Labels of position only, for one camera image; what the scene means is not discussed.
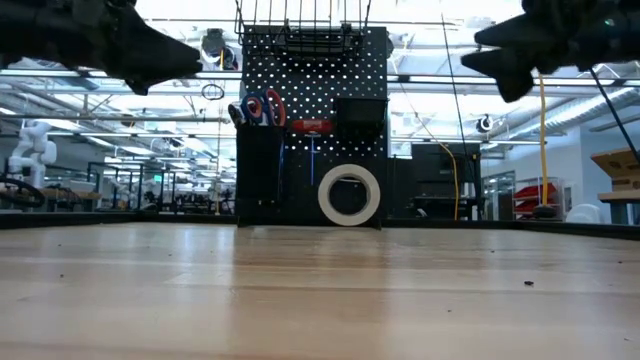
scissors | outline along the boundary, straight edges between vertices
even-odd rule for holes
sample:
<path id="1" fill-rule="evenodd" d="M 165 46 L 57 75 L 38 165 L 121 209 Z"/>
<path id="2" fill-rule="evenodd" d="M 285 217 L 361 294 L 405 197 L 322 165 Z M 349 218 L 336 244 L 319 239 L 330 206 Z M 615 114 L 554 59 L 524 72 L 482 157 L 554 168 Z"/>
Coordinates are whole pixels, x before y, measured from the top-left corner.
<path id="1" fill-rule="evenodd" d="M 242 99 L 240 110 L 251 125 L 284 126 L 287 120 L 282 98 L 273 89 L 248 94 Z"/>

wire basket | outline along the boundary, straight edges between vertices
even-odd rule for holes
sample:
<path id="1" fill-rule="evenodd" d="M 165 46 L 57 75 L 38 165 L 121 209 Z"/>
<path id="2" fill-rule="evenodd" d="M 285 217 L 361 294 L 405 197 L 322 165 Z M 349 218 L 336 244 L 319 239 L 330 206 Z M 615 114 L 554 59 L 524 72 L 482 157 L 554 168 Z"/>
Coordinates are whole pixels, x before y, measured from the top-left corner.
<path id="1" fill-rule="evenodd" d="M 314 61 L 360 56 L 371 0 L 236 0 L 236 6 L 244 55 Z"/>

white tape roll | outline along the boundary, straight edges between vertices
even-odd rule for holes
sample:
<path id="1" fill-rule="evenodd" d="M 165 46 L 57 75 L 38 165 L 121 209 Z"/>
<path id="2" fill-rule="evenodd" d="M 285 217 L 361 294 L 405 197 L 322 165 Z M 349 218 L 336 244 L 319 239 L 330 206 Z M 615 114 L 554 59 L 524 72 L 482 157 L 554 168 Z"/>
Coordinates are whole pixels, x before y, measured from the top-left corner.
<path id="1" fill-rule="evenodd" d="M 367 204 L 360 212 L 353 215 L 341 214 L 331 205 L 329 193 L 336 181 L 352 177 L 360 180 L 367 190 Z M 358 226 L 367 222 L 380 206 L 380 185 L 369 170 L 362 166 L 347 164 L 331 169 L 322 179 L 318 189 L 318 202 L 324 215 L 341 226 Z"/>

cardboard box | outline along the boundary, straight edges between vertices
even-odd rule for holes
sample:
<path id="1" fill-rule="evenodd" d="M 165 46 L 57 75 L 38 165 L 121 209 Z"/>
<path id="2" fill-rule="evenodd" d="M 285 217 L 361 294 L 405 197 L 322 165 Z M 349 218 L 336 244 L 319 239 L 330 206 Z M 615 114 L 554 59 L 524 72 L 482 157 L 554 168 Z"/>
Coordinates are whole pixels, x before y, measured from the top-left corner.
<path id="1" fill-rule="evenodd" d="M 611 177 L 614 192 L 640 189 L 640 164 L 630 149 L 594 154 L 591 160 Z"/>

black pegboard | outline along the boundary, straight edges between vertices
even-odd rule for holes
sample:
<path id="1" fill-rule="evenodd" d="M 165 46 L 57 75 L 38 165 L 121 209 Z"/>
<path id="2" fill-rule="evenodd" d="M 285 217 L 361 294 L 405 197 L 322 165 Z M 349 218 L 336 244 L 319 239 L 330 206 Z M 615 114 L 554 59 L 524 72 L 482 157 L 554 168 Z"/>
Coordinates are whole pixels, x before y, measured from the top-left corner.
<path id="1" fill-rule="evenodd" d="M 259 33 L 264 27 L 253 31 Z M 318 58 L 303 62 L 287 58 L 286 54 L 280 57 L 246 54 L 243 64 L 246 90 L 275 89 L 286 106 L 287 126 L 298 119 L 330 119 L 334 115 L 333 101 L 338 96 L 386 100 L 387 30 L 368 28 L 365 35 L 364 48 L 355 58 Z M 245 39 L 245 47 L 251 49 L 266 46 L 262 43 L 255 35 Z M 239 199 L 238 215 L 245 219 L 275 217 L 313 222 L 325 219 L 317 201 L 318 185 L 330 169 L 351 163 L 367 168 L 378 180 L 383 193 L 376 216 L 385 217 L 386 125 L 379 135 L 366 138 L 287 133 L 284 151 L 282 201 L 265 206 Z M 345 196 L 342 201 L 352 200 Z"/>

